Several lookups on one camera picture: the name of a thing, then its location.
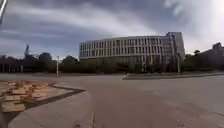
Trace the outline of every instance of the distant tower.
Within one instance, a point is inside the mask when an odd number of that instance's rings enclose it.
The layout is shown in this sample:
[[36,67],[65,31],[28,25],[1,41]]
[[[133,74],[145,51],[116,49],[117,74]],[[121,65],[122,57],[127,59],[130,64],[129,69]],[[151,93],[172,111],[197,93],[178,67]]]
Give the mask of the distant tower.
[[26,50],[24,52],[24,57],[26,58],[28,55],[30,55],[30,46],[27,44],[26,45]]

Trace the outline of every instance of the lamp post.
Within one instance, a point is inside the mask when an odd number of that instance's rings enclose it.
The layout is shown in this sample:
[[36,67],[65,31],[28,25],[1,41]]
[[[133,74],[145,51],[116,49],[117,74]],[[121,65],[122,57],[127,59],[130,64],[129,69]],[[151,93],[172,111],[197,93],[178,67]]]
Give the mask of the lamp post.
[[59,56],[57,56],[57,77],[58,77]]

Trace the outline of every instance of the building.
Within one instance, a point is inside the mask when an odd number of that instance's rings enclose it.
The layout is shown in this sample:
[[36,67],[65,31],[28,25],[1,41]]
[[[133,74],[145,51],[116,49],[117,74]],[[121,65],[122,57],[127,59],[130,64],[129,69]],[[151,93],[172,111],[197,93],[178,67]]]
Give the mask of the building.
[[214,44],[212,49],[201,52],[199,56],[203,67],[224,68],[224,47],[222,47],[221,43]]
[[80,44],[79,59],[96,65],[125,63],[134,68],[136,64],[168,64],[176,55],[185,58],[181,32],[83,42]]

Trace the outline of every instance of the curb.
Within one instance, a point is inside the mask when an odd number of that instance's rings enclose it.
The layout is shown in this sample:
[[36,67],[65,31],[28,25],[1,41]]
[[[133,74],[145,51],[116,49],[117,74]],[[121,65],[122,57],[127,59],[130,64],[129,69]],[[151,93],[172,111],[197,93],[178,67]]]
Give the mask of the curb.
[[201,74],[201,75],[182,75],[182,76],[160,76],[160,77],[151,77],[143,76],[143,77],[125,77],[123,80],[158,80],[158,79],[180,79],[180,78],[197,78],[197,77],[206,77],[206,76],[222,76],[222,74]]

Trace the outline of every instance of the street light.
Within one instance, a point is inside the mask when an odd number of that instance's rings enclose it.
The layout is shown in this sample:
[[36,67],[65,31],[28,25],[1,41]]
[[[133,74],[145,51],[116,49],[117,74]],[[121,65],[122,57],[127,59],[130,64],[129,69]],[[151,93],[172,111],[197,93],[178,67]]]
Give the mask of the street light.
[[57,56],[57,77],[58,77],[59,56]]
[[2,23],[3,15],[5,13],[5,8],[7,5],[8,0],[2,0],[0,5],[0,25]]

